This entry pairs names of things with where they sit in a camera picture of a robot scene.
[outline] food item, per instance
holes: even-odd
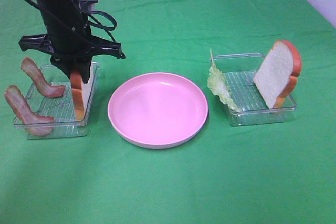
[[[212,64],[209,69],[208,88],[214,95],[219,96],[219,99],[223,104],[227,104],[228,107],[234,111],[240,111],[239,107],[230,97],[230,87],[227,84],[224,74],[215,65],[212,50],[211,61]]]
[[[90,67],[90,79],[88,83],[83,83],[78,69],[74,68],[70,75],[73,106],[75,107],[76,120],[81,121],[85,117],[86,108],[94,79],[93,65]]]
[[[52,123],[54,118],[52,116],[38,115],[30,109],[24,96],[21,94],[20,89],[15,86],[9,86],[5,91],[5,99],[9,106],[12,108],[15,115],[25,124],[35,123]],[[27,127],[27,132],[32,135],[45,136],[48,135],[53,127]]]
[[[267,107],[282,106],[297,84],[301,68],[298,49],[289,41],[277,40],[253,79]]]
[[[52,86],[44,78],[36,64],[28,57],[21,63],[21,69],[32,79],[38,92],[45,97],[61,97],[65,91],[65,85]]]

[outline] lettuce leaf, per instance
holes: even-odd
[[[219,96],[220,101],[223,104],[227,104],[230,109],[237,112],[241,111],[230,96],[230,86],[227,84],[224,74],[216,67],[212,50],[211,61],[212,64],[209,69],[208,88],[214,95]]]

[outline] table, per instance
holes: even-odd
[[[89,135],[29,141],[0,99],[0,223],[334,223],[336,30],[305,0],[99,0],[127,56],[95,56],[99,88]],[[22,35],[45,32],[23,0],[0,0],[0,90],[30,80]],[[94,30],[97,36],[102,31]],[[303,69],[290,122],[232,127],[206,86],[209,49],[262,52],[294,43]],[[208,119],[187,143],[149,150],[123,140],[107,105],[126,80],[172,72],[195,82]]]

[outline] transparent container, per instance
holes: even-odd
[[[81,121],[76,121],[74,103],[72,102],[72,93],[70,80],[67,76],[53,65],[43,65],[40,70],[43,73],[46,81],[51,85],[65,85],[66,89],[64,95],[59,98],[47,98],[41,95],[34,83],[30,86],[30,89],[25,96],[32,111],[39,115],[53,116],[53,123],[33,123],[24,124],[22,121],[15,117],[13,121],[14,127],[21,129],[27,134],[27,139],[45,139],[45,138],[64,138],[64,137],[77,137],[85,136],[89,133],[89,114],[92,105],[93,94],[96,91],[98,82],[98,69],[99,64],[93,62],[93,82],[91,92],[89,95],[89,101],[85,113],[85,117]],[[50,134],[45,136],[32,135],[25,131],[27,128],[38,127],[52,127]]]
[[[217,68],[223,72],[230,86],[232,99],[241,109],[241,112],[236,112],[224,106],[232,126],[280,123],[293,119],[296,103],[291,95],[286,97],[281,108],[269,109],[253,82],[264,58],[259,52],[214,56]]]

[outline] white bread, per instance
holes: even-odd
[[[81,121],[85,117],[86,108],[88,105],[91,87],[93,82],[93,65],[90,67],[90,79],[88,83],[83,83],[79,71],[75,68],[70,75],[71,91],[73,106],[75,108],[76,120]]]
[[[267,107],[282,106],[297,84],[301,68],[298,49],[289,41],[277,40],[253,79]]]

